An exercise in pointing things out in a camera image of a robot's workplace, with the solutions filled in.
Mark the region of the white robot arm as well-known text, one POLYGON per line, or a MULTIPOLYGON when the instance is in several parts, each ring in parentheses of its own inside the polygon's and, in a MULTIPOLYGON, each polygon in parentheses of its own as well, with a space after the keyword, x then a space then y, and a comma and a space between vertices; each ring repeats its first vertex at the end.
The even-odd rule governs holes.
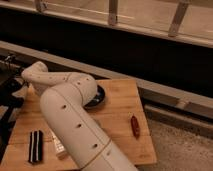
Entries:
POLYGON ((138 171, 84 107, 98 94, 89 74, 50 72, 38 61, 21 73, 40 96, 40 110, 81 171, 138 171))

